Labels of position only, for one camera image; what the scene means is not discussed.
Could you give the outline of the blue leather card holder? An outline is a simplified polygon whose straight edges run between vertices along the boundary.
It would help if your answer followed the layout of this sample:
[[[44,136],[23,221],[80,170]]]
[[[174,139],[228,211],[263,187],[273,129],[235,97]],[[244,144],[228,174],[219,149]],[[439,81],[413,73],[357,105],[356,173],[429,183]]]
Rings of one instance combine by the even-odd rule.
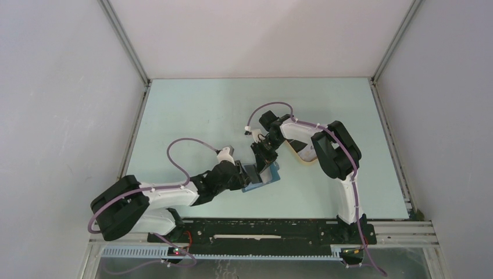
[[[260,177],[262,178],[263,185],[247,186],[246,188],[242,189],[242,192],[248,192],[279,181],[280,180],[280,175],[278,173],[279,169],[280,167],[277,162],[272,163],[268,169],[266,169],[263,173],[260,173]]]

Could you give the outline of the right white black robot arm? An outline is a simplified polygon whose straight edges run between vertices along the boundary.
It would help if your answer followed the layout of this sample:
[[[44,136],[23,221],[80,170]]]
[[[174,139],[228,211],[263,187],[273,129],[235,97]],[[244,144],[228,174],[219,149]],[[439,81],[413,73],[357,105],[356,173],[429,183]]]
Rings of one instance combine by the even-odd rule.
[[[278,148],[289,142],[304,162],[318,161],[324,174],[341,183],[338,190],[340,204],[337,219],[340,239],[355,242],[362,234],[364,212],[360,208],[357,175],[362,153],[348,130],[340,121],[329,125],[301,121],[292,115],[276,116],[267,111],[259,120],[266,130],[245,127],[245,133],[253,137],[251,149],[255,155],[256,172],[261,176],[277,160]]]

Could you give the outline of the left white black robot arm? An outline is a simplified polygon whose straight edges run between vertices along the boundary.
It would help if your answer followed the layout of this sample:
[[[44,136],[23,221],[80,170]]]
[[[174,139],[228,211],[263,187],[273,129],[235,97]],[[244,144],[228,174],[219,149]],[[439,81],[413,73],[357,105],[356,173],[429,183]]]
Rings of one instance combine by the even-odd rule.
[[[175,184],[141,183],[127,175],[91,202],[93,217],[88,228],[102,234],[105,241],[129,233],[157,233],[177,242],[184,234],[178,206],[203,205],[226,190],[247,191],[262,185],[265,178],[256,165],[242,165],[238,160],[224,160],[212,170]]]

